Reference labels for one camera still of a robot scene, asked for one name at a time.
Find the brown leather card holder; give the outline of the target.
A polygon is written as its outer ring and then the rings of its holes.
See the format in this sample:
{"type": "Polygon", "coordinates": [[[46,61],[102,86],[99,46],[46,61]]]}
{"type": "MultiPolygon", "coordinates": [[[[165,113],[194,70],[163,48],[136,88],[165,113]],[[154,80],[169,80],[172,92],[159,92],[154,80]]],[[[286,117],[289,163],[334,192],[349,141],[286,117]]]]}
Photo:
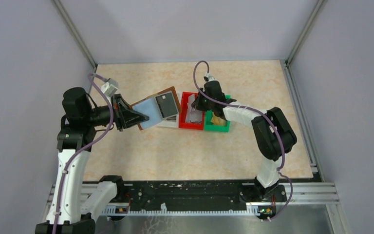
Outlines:
{"type": "Polygon", "coordinates": [[[152,126],[157,125],[158,123],[160,123],[161,121],[164,120],[164,118],[162,118],[161,113],[159,111],[159,108],[158,108],[157,102],[155,100],[155,97],[159,94],[164,94],[164,93],[167,93],[167,92],[172,92],[173,93],[175,101],[176,101],[177,106],[178,106],[179,114],[181,113],[181,104],[180,104],[179,98],[177,96],[177,92],[176,92],[175,87],[171,86],[169,88],[166,88],[166,89],[164,89],[164,90],[162,90],[158,93],[149,95],[146,98],[130,105],[130,108],[132,110],[140,112],[140,113],[145,114],[145,115],[150,117],[150,119],[148,121],[138,124],[139,130],[141,130],[141,131],[145,130],[147,128],[150,128],[152,126]]]}

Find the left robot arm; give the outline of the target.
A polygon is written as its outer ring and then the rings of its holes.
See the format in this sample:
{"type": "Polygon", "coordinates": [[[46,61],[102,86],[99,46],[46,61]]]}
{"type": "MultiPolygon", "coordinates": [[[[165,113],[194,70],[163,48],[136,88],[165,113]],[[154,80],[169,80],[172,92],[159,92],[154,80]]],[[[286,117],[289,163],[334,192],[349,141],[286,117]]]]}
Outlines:
{"type": "Polygon", "coordinates": [[[119,131],[149,119],[132,110],[120,94],[103,97],[105,106],[96,106],[81,87],[63,94],[65,115],[57,135],[58,172],[54,197],[37,234],[94,234],[96,222],[108,203],[124,195],[121,176],[105,175],[96,191],[81,202],[83,176],[92,146],[110,131],[113,124],[119,131]]]}

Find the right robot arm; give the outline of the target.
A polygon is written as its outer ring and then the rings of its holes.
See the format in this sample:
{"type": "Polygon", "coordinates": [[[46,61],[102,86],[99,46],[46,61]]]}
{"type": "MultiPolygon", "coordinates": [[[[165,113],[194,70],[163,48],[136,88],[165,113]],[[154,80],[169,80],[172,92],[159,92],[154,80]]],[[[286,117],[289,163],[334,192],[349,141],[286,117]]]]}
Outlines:
{"type": "Polygon", "coordinates": [[[285,156],[297,142],[297,137],[283,111],[274,107],[262,112],[227,98],[218,80],[205,77],[205,83],[191,105],[200,111],[211,111],[217,118],[250,127],[263,156],[261,169],[255,177],[255,193],[261,199],[272,195],[279,184],[285,156]]]}

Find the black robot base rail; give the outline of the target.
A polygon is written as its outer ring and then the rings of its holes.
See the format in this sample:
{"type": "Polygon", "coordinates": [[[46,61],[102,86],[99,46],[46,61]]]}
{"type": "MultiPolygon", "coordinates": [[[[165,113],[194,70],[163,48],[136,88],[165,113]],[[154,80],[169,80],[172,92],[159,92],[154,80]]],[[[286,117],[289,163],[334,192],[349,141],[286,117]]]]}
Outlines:
{"type": "Polygon", "coordinates": [[[228,212],[244,211],[247,203],[261,202],[255,213],[263,219],[276,214],[277,204],[288,199],[278,183],[264,189],[256,179],[174,180],[125,182],[121,176],[105,175],[101,182],[117,185],[113,202],[123,202],[119,213],[127,212],[228,212]]]}

